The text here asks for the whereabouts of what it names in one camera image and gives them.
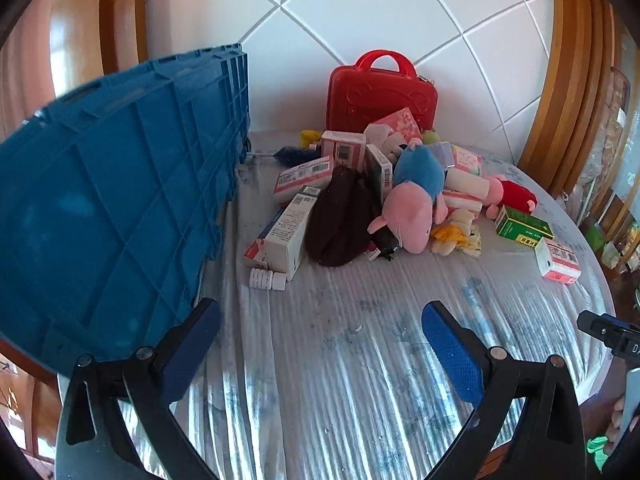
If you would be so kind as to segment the person right hand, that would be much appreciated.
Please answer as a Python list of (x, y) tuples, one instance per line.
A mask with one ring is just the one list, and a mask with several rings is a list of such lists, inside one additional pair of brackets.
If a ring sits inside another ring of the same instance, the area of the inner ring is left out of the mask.
[(603, 449), (604, 454), (607, 456), (612, 454), (618, 434), (620, 433), (620, 421), (623, 418), (624, 404), (625, 397), (621, 396), (613, 406), (610, 423), (605, 433), (606, 443)]

